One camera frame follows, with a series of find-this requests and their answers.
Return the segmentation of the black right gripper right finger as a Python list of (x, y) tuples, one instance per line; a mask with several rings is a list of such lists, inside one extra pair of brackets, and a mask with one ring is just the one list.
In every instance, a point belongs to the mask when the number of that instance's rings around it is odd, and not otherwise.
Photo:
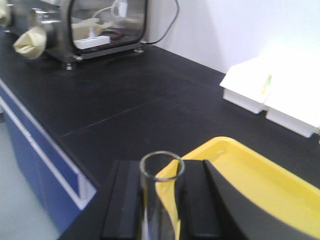
[(250, 240), (232, 219), (223, 203), (209, 165), (186, 161), (181, 216), (186, 220), (183, 237), (190, 240)]

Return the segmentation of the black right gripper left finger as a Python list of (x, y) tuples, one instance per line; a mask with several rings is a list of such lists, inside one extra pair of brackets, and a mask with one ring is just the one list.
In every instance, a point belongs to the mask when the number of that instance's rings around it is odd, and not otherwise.
[(140, 220), (138, 161), (119, 161), (102, 231), (103, 239), (135, 239)]

